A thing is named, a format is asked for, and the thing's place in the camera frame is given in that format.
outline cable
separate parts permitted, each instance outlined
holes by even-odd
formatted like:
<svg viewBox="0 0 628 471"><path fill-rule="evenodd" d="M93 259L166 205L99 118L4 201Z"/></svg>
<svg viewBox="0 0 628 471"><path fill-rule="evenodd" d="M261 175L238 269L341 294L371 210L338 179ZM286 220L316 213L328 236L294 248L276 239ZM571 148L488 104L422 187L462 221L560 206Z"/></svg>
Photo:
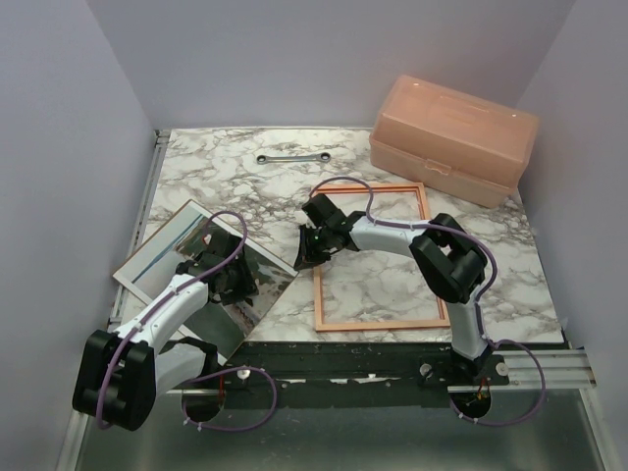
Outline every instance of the cable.
<svg viewBox="0 0 628 471"><path fill-rule="evenodd" d="M205 229L209 227L209 225L212 223L214 219L222 215L234 216L238 218L240 223L242 224L242 238L239 244L237 245L237 247L235 248L235 250L232 252L231 255L229 255L229 257L227 257L225 260L220 262L215 267L212 267L209 270L201 273L197 277L192 278L191 280L188 280L185 283L180 284L178 287L175 288L174 291L169 292L164 297L159 299L159 301L157 301L155 305L153 305L153 307L139 320L139 325L141 327L145 326L148 323L148 321L155 315L155 313L164 304L166 304L169 300L171 300L174 296L179 294L181 290L186 289L190 285L193 285L194 283L202 280L203 278L213 275L214 273L222 270L223 268L225 268L225 266L231 263L239 255L240 252L242 252L242 249L244 248L244 243L246 242L246 237L248 236L248 229L246 227L246 222L244 221L244 218L242 218L242 216L239 215L238 213L235 213L233 211L218 211L217 213L214 213L209 217L209 219L207 220L207 223L205 223ZM102 417L102 412L105 405L105 396L107 395L107 389L109 387L109 383L111 382L111 377L114 374L114 370L116 369L116 366L118 366L118 361L120 360L120 356L122 355L127 344L131 341L132 337L135 334L137 334L139 330L140 330L139 328L133 327L129 331L127 336L124 337L122 341L120 342L120 345L118 345L118 348L116 348L116 351L114 352L111 358L111 361L109 362L109 365L107 366L105 377L102 380L102 385L100 386L100 391L98 392L98 401L96 402L96 425L99 429L106 430L110 428L112 425L110 423L105 422Z"/></svg>
<svg viewBox="0 0 628 471"><path fill-rule="evenodd" d="M212 425L210 423L194 422L193 420L191 420L189 418L189 415L187 414L187 408L186 408L187 404L184 401L183 405L182 405L183 415L185 416L185 420L183 421L183 424L187 425L187 423L191 423L191 424L193 424L193 425L198 427L198 431L199 432L200 432L201 429L217 430L219 432L248 432L249 430L256 429L256 428L264 425L266 422L268 422L268 420L273 416L273 413L275 412L275 409L277 408L277 387L275 386L275 381L273 380L271 375L266 373L261 368L255 368L254 366L237 366L235 368L228 368L226 370L222 370L222 371L219 371L217 373L212 373L211 375L201 376L199 378L195 378L193 380L190 380L190 381L188 381L186 383L187 384L200 383L201 381L211 380L211 379L217 378L219 376L222 377L223 375L227 375L229 373L233 373L233 372L240 371L240 370L249 370L249 371L252 371L254 373L259 373L264 378L266 378L268 380L268 382L270 383L271 390L273 391L273 401L271 403L270 408L268 409L268 412L266 413L266 415L264 417L262 417L259 421L255 422L254 424L246 425L244 427L223 427L223 426L220 426L220 425Z"/></svg>
<svg viewBox="0 0 628 471"><path fill-rule="evenodd" d="M460 410L455 406L453 401L451 401L450 404L451 404L451 407L453 408L453 410L458 414L459 418L461 418L463 420L466 420L467 422L471 422L471 423L478 424L478 425L485 425L487 427L506 427L506 426L509 426L509 425L519 424L519 423L521 423L521 422L523 422L525 420L528 420L534 414L536 414L539 411L539 409L541 409L541 406L543 405L543 402L545 401L546 395L547 395L546 377L545 377L545 374L543 373L543 368L541 367L541 363L539 362L539 359L534 355L534 353L532 353L530 348L528 348L527 346L525 346L522 343L519 343L518 341L509 340L509 339L503 339L503 340L500 340L498 342L493 342L491 339L489 339L489 336L487 335L486 329L484 327L484 318L482 316L482 308L480 307L480 298L493 285L493 283L497 279L497 261L496 261L495 257L493 256L493 254L491 253L491 251L489 250L489 248L486 247L486 245L483 242L481 242L480 240L478 240L476 237L473 237L472 235L470 235L470 234L468 234L468 233L466 233L464 231L458 231L456 229L446 228L446 227L439 226L439 225L436 225L436 224L418 223L418 224L411 224L410 225L410 224L403 224L403 223L394 223L392 221L376 220L371 215L371 205L373 204L373 198L374 198L373 188L370 185L368 185L366 182L364 182L364 181L362 181L360 179L355 179L354 177L332 177L330 179L325 179L325 180L323 180L322 182L318 183L316 186L314 186L312 188L312 190L310 191L310 194L309 194L310 198L314 195L316 190L318 188L320 188L322 185L324 185L326 183L329 183L329 182L335 182L335 181L338 181L338 180L344 180L344 181L350 181L350 182L359 183L362 186L364 186L366 189L368 189L368 191L369 191L369 200L366 203L366 211L365 211L366 212L366 218L370 222L375 224L375 225L385 226L387 228L410 229L410 230L414 230L414 229L433 229L433 230L436 230L436 231L442 231L442 232L445 232L445 233L451 233L451 234L454 234L456 236L464 237L467 240L470 240L473 243L476 243L482 249L484 254L491 261L492 272L491 272L491 277L484 284L484 286L478 290L478 293L476 294L475 299L473 301L474 307L475 307L476 319L477 319L477 322L478 322L478 328L479 328L479 331L480 331L480 335L482 336L483 339L485 339L487 341L487 344L489 345L489 347L492 350L497 350L504 343L509 343L509 344L515 345L518 348L521 348L528 355L530 355L530 358L532 358L532 360L534 361L534 363L537 366L537 369L539 370L539 376L541 377L541 393L540 393L539 399L537 400L535 405L526 414L522 415L518 419L507 420L507 421L504 421L504 422L491 422L491 421L484 421L484 420L474 419L474 418L466 416L462 412L460 412Z"/></svg>

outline toolbox lid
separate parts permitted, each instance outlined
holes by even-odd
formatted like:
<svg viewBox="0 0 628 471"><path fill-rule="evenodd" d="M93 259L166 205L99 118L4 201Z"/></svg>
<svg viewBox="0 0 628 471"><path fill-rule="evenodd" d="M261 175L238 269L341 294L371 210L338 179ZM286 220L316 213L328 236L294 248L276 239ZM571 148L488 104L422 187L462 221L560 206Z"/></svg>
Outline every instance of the toolbox lid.
<svg viewBox="0 0 628 471"><path fill-rule="evenodd" d="M418 78L401 76L372 137L422 161L487 182L516 186L539 119Z"/></svg>

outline gray floor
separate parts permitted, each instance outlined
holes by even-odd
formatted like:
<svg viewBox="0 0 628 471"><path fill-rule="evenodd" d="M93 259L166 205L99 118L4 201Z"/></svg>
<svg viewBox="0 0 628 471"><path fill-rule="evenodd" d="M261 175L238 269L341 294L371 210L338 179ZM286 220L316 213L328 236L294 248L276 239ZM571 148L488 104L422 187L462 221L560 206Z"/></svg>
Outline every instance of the gray floor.
<svg viewBox="0 0 628 471"><path fill-rule="evenodd" d="M532 392L494 394L494 419L525 411ZM230 412L255 421L263 412ZM550 392L533 420L505 429L419 407L278 410L262 428L220 434L183 426L180 399L160 398L136 432L89 427L78 469L602 470L578 392Z"/></svg>

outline table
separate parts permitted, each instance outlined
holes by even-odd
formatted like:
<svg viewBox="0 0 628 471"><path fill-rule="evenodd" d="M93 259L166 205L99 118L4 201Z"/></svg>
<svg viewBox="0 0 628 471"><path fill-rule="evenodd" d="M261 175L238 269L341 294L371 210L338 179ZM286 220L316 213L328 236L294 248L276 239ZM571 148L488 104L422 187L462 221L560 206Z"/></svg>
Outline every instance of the table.
<svg viewBox="0 0 628 471"><path fill-rule="evenodd" d="M371 166L369 131L351 129L199 129L172 131L157 182L144 239L194 199L209 211L231 209L247 221L251 238L290 265L298 248L298 224L305 221L300 206L319 181L348 175L367 182L403 183L404 179ZM330 163L258 165L255 156L302 155L326 151ZM494 287L482 301L487 331L494 340L563 342L550 291L532 231L517 195L496 209L487 209L427 188L433 215L452 215L470 234L492 250L499 264ZM404 196L378 195L374 212L384 218L411 217ZM403 305L413 296L421 276L413 261L386 271L377 252L360 259L350 284L335 292L326 287L329 316L344 320L378 313L384 305ZM391 275L412 280L406 294L391 294ZM256 327L252 341L450 341L449 329L316 333L311 272L299 274L285 294ZM378 289L374 301L370 293ZM123 318L143 308L129 296Z"/></svg>

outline robotic arm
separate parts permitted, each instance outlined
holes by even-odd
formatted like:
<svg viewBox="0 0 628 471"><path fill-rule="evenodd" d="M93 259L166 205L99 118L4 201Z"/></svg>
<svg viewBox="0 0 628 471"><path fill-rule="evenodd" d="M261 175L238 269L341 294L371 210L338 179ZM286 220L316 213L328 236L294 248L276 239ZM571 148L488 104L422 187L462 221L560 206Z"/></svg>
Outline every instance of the robotic arm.
<svg viewBox="0 0 628 471"><path fill-rule="evenodd" d="M383 250L413 258L432 292L446 303L454 367L467 377L479 374L491 349L480 333L475 309L475 295L485 279L487 265L487 258L477 244L460 235L436 229L397 229L377 225L360 211L345 216L322 193L313 196L302 209L314 228L299 227L295 270L321 265L345 248ZM431 224L463 232L451 216L443 213L432 221L402 223L408 226Z"/></svg>
<svg viewBox="0 0 628 471"><path fill-rule="evenodd" d="M228 305L246 301L258 293L244 250L223 270L187 286L165 302L163 298L224 261L239 243L240 238L235 235L213 233L205 250L194 260L180 263L168 286L144 311L114 332L98 330L87 339L73 396L75 410L96 414L108 364L133 329L137 332L124 347L105 392L102 418L110 424L136 430L146 420L158 395L218 370L215 345L185 338L172 346L169 339L189 316L208 302ZM150 322L142 326L140 320L162 302Z"/></svg>

